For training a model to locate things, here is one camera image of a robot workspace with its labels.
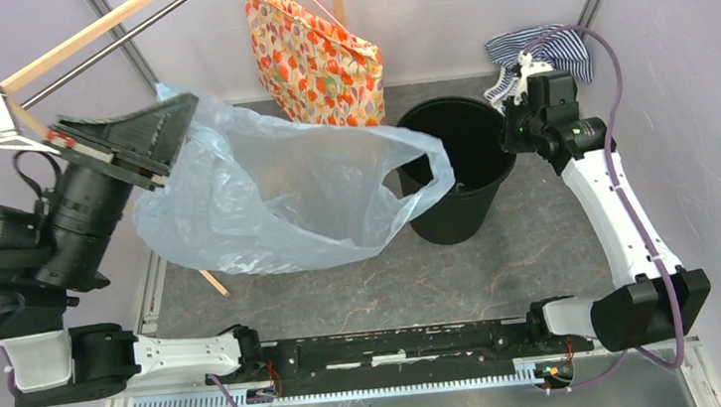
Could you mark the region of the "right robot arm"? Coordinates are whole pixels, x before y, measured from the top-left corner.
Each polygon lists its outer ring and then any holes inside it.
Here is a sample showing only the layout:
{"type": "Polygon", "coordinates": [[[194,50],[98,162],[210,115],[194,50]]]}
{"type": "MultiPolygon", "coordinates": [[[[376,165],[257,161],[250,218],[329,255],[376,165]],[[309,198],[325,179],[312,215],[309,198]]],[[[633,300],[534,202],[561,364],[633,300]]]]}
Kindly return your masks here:
{"type": "Polygon", "coordinates": [[[500,142],[547,161],[584,208],[609,262],[614,291],[598,300],[556,297],[532,304],[528,344],[550,353],[576,336],[622,351],[685,338],[709,297],[702,269],[686,269],[657,234],[625,175],[603,119],[585,118],[567,71],[526,77],[505,100],[500,142]]]}

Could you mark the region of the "black plastic trash bin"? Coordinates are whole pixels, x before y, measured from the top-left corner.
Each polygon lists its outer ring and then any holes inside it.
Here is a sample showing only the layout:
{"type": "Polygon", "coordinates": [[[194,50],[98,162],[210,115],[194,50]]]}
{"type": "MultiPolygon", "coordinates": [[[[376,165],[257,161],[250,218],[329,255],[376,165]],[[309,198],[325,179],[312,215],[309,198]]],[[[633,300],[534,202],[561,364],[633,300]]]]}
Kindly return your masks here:
{"type": "Polygon", "coordinates": [[[459,244],[481,229],[516,155],[498,142],[504,118],[473,98],[443,96],[407,110],[398,126],[438,138],[455,174],[454,186],[410,222],[421,238],[441,245],[459,244]]]}

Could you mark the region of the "light blue plastic bag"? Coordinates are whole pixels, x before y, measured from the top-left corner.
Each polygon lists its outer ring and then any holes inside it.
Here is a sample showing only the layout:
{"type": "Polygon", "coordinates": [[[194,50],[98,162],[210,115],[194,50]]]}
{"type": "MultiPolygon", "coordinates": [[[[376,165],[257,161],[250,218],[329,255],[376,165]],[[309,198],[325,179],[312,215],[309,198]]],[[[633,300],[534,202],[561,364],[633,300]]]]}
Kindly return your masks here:
{"type": "Polygon", "coordinates": [[[297,123],[205,97],[165,185],[140,196],[132,219],[152,251],[186,268],[297,273],[378,255],[454,181],[428,134],[297,123]]]}

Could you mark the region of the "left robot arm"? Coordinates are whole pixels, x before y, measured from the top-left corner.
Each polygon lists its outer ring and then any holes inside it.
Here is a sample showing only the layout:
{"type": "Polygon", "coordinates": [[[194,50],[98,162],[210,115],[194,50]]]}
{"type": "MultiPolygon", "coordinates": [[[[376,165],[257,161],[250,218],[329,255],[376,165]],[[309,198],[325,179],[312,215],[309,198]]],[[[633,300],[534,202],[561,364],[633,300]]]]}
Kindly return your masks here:
{"type": "Polygon", "coordinates": [[[146,381],[250,382],[265,371],[258,334],[242,325],[206,339],[64,325],[81,294],[108,286],[98,269],[129,196],[162,186],[198,104],[184,93],[118,117],[56,117],[38,148],[55,183],[29,183],[32,211],[0,204],[0,349],[15,407],[95,401],[146,381]]]}

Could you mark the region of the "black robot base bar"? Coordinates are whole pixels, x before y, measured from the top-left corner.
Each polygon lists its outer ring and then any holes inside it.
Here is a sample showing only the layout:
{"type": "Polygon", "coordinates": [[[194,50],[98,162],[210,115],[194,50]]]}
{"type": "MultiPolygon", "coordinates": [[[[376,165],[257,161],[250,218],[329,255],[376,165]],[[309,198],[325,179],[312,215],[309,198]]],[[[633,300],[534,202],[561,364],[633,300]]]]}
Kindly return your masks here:
{"type": "Polygon", "coordinates": [[[509,375],[516,360],[556,359],[594,346],[524,318],[280,339],[250,351],[220,381],[278,385],[279,397],[385,389],[509,375]]]}

